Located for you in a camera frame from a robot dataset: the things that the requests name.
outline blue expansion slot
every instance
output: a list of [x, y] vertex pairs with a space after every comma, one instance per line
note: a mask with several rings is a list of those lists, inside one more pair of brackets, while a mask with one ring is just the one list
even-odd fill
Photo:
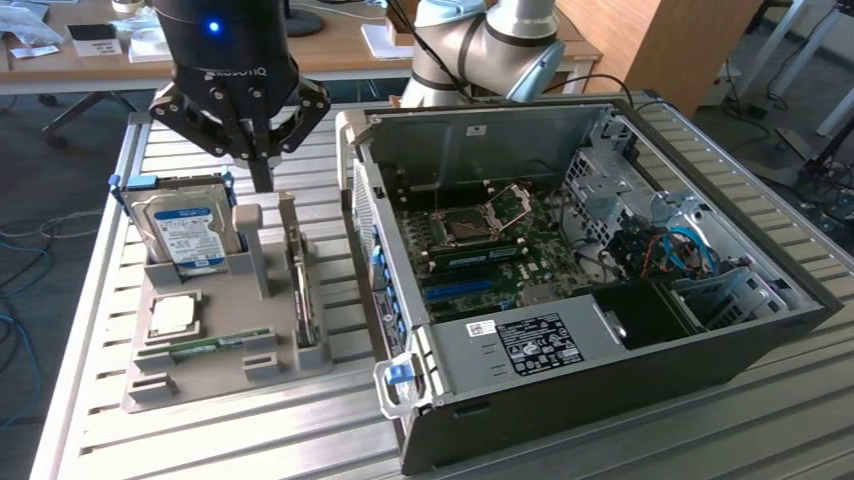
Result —
[[428, 300], [438, 300], [441, 298], [460, 297], [472, 293], [484, 292], [493, 288], [493, 282], [481, 280], [478, 282], [461, 283], [457, 285], [446, 285], [433, 287], [425, 290], [425, 298]]

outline motherboard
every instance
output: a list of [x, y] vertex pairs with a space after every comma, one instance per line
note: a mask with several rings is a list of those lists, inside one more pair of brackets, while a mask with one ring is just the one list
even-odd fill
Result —
[[580, 265], [582, 254], [556, 220], [561, 192], [524, 182], [484, 188], [482, 204], [398, 211], [438, 323], [569, 298], [608, 275], [605, 268], [590, 275]]

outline aluminum workbench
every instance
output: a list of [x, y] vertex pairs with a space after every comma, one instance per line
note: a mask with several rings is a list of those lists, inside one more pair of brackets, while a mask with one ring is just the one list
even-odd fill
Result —
[[[277, 188], [297, 194], [318, 245], [334, 372], [162, 410], [121, 410], [146, 250], [110, 198], [33, 478], [400, 477], [338, 203], [334, 115], [346, 107], [330, 112], [275, 170]], [[854, 261], [678, 113], [657, 105], [644, 116], [847, 308], [730, 383], [420, 480], [817, 480], [854, 470]], [[129, 127], [117, 173], [202, 174], [226, 162], [141, 119]], [[262, 203], [262, 236], [273, 240], [282, 234], [275, 202], [253, 193], [245, 171], [234, 173], [239, 202]], [[652, 174], [665, 188], [678, 187], [672, 170]]]

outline label sticker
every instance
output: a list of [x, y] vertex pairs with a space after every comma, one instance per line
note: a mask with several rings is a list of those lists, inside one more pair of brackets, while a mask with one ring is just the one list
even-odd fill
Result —
[[206, 268], [226, 261], [219, 234], [211, 231], [210, 208], [186, 208], [155, 213], [161, 235], [173, 261], [186, 268]]
[[466, 330], [469, 330], [470, 337], [480, 337], [481, 335], [496, 333], [496, 320], [485, 320], [484, 322], [468, 323]]
[[517, 247], [502, 248], [501, 250], [493, 250], [490, 252], [490, 259], [512, 257], [517, 254], [520, 249]]
[[481, 262], [486, 262], [485, 256], [461, 258], [458, 260], [452, 260], [449, 262], [449, 267], [457, 267], [460, 265], [469, 265], [470, 263], [481, 263]]
[[47, 47], [38, 48], [14, 48], [10, 50], [10, 52], [13, 52], [15, 58], [33, 58], [41, 57], [43, 55], [50, 55], [51, 53], [58, 53], [59, 48], [57, 48], [54, 45], [49, 45]]
[[468, 137], [481, 137], [486, 135], [486, 125], [472, 125], [466, 128]]
[[585, 360], [557, 313], [500, 325], [498, 336], [524, 377]]

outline hard drive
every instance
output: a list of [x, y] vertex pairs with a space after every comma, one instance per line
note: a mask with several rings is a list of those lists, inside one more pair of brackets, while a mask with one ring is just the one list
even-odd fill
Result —
[[243, 251], [233, 225], [231, 176], [129, 178], [114, 195], [137, 225], [154, 263], [175, 263], [183, 276], [227, 269], [226, 255]]

